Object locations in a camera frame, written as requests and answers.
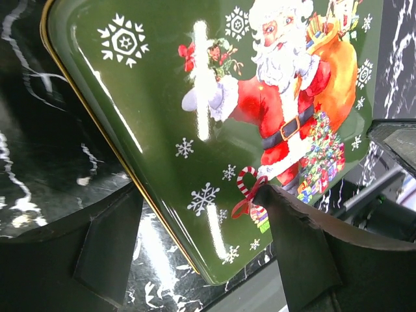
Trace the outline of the gold tin lid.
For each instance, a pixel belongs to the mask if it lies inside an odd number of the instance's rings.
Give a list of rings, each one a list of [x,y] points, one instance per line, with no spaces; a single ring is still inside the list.
[[[307,204],[365,158],[381,1],[48,1],[42,40],[191,267],[271,242],[261,185]]]

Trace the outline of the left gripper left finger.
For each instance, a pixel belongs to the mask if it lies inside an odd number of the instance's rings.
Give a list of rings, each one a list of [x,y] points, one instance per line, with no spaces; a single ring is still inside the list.
[[[135,187],[122,187],[46,226],[1,238],[1,310],[121,308],[142,204]]]

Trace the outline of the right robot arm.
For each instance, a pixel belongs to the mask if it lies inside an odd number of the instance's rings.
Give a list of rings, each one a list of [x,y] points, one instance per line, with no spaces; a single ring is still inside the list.
[[[347,200],[334,217],[372,233],[414,243],[415,211],[386,195],[406,174],[415,177],[415,119],[374,120],[367,136],[393,158],[395,165]]]

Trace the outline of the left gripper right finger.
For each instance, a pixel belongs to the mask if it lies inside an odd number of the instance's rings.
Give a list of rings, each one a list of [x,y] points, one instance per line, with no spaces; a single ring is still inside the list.
[[[289,311],[414,311],[415,245],[356,228],[280,187],[253,202],[268,213]]]

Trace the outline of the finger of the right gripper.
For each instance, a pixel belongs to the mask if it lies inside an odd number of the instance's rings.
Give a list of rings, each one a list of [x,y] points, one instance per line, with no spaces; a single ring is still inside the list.
[[[367,136],[415,178],[415,118],[373,120]]]

